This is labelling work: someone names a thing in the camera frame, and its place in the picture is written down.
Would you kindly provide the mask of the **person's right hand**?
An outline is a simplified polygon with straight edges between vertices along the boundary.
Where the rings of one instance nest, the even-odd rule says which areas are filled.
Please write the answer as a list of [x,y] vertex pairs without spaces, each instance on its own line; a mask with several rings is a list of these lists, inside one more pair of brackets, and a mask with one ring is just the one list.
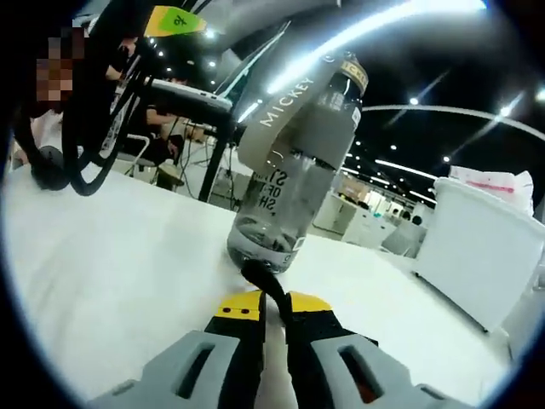
[[284,328],[267,324],[264,371],[260,385],[260,408],[297,408],[287,362]]

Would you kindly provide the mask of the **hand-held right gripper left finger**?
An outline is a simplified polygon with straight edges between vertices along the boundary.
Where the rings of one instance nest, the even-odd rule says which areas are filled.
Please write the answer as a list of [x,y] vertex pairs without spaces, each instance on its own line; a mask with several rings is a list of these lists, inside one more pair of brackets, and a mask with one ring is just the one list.
[[190,331],[90,408],[252,408],[264,366],[266,295],[221,302],[202,331]]

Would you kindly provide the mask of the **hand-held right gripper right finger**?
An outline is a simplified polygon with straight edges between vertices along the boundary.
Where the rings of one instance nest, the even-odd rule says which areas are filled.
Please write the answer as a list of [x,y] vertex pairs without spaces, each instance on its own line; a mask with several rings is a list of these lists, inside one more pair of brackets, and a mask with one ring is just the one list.
[[377,342],[342,327],[324,300],[284,296],[287,365],[300,408],[466,408],[426,384]]

